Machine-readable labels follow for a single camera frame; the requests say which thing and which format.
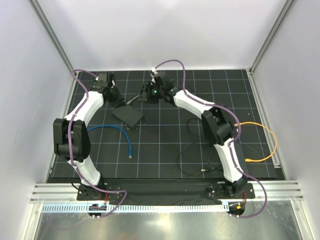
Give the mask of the black network switch box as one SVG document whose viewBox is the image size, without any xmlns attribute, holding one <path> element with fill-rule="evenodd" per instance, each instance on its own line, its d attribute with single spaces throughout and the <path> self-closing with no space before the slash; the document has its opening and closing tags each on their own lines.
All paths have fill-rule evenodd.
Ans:
<svg viewBox="0 0 320 240">
<path fill-rule="evenodd" d="M 111 114 L 129 128 L 134 128 L 144 117 L 143 113 L 130 105 L 115 108 Z"/>
</svg>

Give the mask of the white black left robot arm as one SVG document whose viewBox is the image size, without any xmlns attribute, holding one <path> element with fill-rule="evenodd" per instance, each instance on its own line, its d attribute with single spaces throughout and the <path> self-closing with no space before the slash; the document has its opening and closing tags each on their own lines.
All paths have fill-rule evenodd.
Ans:
<svg viewBox="0 0 320 240">
<path fill-rule="evenodd" d="M 101 173 L 90 157 L 91 142 L 87 126 L 105 102 L 124 102 L 116 86 L 87 91 L 68 115 L 53 122 L 54 153 L 65 158 L 73 167 L 81 183 L 89 186 L 88 194 L 94 200 L 103 199 L 106 188 Z"/>
</svg>

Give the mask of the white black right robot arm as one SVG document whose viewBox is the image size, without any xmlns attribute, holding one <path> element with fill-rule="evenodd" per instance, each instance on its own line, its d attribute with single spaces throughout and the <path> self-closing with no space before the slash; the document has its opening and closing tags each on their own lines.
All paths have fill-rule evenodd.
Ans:
<svg viewBox="0 0 320 240">
<path fill-rule="evenodd" d="M 235 148 L 238 135 L 238 130 L 233 124 L 235 115 L 225 107 L 175 86 L 164 72 L 155 74 L 152 80 L 143 84 L 138 101 L 156 104 L 160 99 L 187 110 L 201 120 L 204 137 L 215 147 L 221 161 L 226 194 L 230 198 L 241 195 L 248 180 Z"/>
</svg>

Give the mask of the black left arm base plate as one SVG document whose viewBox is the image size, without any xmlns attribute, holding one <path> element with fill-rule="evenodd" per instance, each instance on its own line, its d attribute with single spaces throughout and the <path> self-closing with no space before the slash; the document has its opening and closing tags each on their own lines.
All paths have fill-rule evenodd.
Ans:
<svg viewBox="0 0 320 240">
<path fill-rule="evenodd" d="M 78 187 L 77 197 L 78 201 L 120 201 L 123 194 L 117 193 L 105 193 L 95 190 L 91 186 L 81 184 Z"/>
</svg>

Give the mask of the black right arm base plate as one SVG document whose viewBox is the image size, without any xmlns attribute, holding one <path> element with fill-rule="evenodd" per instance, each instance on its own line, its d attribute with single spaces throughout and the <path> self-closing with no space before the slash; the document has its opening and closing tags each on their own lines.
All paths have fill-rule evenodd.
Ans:
<svg viewBox="0 0 320 240">
<path fill-rule="evenodd" d="M 243 198 L 251 200 L 256 198 L 251 183 L 247 183 L 244 188 L 235 191 L 222 181 L 210 183 L 205 189 L 205 196 L 211 200 L 240 200 Z"/>
</svg>

